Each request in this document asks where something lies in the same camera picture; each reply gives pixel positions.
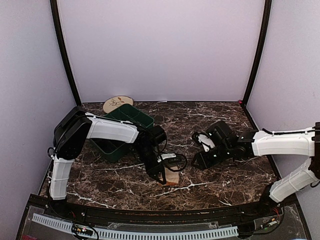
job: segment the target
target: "white wall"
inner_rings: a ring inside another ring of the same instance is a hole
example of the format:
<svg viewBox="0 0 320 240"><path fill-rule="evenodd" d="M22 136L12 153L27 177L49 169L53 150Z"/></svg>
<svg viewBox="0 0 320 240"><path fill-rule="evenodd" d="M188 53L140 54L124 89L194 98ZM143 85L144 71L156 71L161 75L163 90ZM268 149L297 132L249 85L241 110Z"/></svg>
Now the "white wall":
<svg viewBox="0 0 320 240"><path fill-rule="evenodd" d="M320 122L320 1L273 1L248 109L260 128L294 130ZM275 156L281 175L306 158ZM320 239L320 187L297 194L313 239Z"/></svg>
<svg viewBox="0 0 320 240"><path fill-rule="evenodd" d="M60 0L83 102L238 101L264 0Z"/></svg>
<svg viewBox="0 0 320 240"><path fill-rule="evenodd" d="M1 1L0 239L15 239L50 162L54 127L74 105L50 1Z"/></svg>

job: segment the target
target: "white vent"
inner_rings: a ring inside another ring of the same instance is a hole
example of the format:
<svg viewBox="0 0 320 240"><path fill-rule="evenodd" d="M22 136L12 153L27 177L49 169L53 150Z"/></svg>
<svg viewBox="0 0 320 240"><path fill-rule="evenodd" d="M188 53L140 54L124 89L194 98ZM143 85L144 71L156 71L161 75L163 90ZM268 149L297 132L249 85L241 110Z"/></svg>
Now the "white vent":
<svg viewBox="0 0 320 240"><path fill-rule="evenodd" d="M72 234L72 223L70 221L54 219L50 216L36 213L33 214L32 221L64 233ZM95 227L94 229L99 233L99 239L101 240L214 240L236 237L239 235L238 227L236 226L205 231L172 233L115 231L98 227ZM96 234L94 233L91 236L91 239L96 238Z"/></svg>

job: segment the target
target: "red object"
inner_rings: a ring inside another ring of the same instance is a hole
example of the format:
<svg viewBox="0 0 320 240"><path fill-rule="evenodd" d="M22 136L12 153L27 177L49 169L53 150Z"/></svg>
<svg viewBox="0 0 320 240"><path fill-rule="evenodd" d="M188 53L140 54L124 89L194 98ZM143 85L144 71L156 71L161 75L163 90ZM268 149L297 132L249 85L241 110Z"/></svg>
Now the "red object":
<svg viewBox="0 0 320 240"><path fill-rule="evenodd" d="M27 236L27 235L23 235L22 236L22 240L37 240L38 238L36 237L32 237L32 236Z"/></svg>

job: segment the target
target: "white arm segment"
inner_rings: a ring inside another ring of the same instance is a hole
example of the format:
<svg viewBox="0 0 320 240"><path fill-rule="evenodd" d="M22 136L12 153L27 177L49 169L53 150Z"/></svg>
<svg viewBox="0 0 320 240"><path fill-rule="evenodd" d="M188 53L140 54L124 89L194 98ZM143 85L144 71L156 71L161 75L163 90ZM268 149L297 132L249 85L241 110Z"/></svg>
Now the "white arm segment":
<svg viewBox="0 0 320 240"><path fill-rule="evenodd" d="M308 132L311 130L313 130L312 127L309 127L294 131L304 133L283 135L272 135L264 131L258 131L253 137L253 154L255 156L288 154L312 157L315 155L315 142L312 140L315 132Z"/></svg>
<svg viewBox="0 0 320 240"><path fill-rule="evenodd" d="M95 117L91 113L86 113L89 119L92 121L87 139L108 139L118 140L125 143L133 143L139 132L134 125L126 124L126 122L116 122L107 119L101 119ZM50 183L49 193L53 200L63 200L67 197L67 184L69 180L69 174L71 166L74 163L74 159L65 160L63 158L53 158L53 171Z"/></svg>
<svg viewBox="0 0 320 240"><path fill-rule="evenodd" d="M289 195L303 189L304 187L319 181L315 174L308 170L311 158L308 158L299 168L291 172L285 178L273 183L269 197L279 203Z"/></svg>

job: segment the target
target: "black vertical post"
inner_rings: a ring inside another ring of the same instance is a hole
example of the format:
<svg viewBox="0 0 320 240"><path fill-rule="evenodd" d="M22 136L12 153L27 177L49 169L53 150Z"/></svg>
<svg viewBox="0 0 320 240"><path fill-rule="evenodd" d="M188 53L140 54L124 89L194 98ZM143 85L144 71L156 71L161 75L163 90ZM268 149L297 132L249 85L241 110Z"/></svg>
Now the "black vertical post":
<svg viewBox="0 0 320 240"><path fill-rule="evenodd" d="M64 70L66 73L66 76L68 78L68 82L73 94L74 101L77 106L81 106L81 100L80 96L77 90L76 82L74 79L74 76L71 71L71 66L67 54L67 49L64 41L64 36L62 32L62 27L61 27L61 22L60 22L60 17L59 17L59 10L58 10L58 4L57 0L50 0L51 4L51 11L52 11L52 17L53 17L53 23L54 23L54 28L55 28L55 33L56 33L56 38L58 40L58 45L60 48L60 53L61 53L61 58L63 61L64 65Z"/></svg>
<svg viewBox="0 0 320 240"><path fill-rule="evenodd" d="M267 35L267 29L268 29L268 23L269 23L269 17L270 17L270 12L271 12L271 4L272 4L272 0L265 0L258 45L256 47L256 52L255 52L255 56L254 56L254 60L253 60L253 65L252 65L249 81L246 86L246 90L245 90L243 100L242 100L242 103L245 106L247 105L247 103L249 101L252 89L254 87L254 83L256 80L262 52L264 49L266 35Z"/></svg>

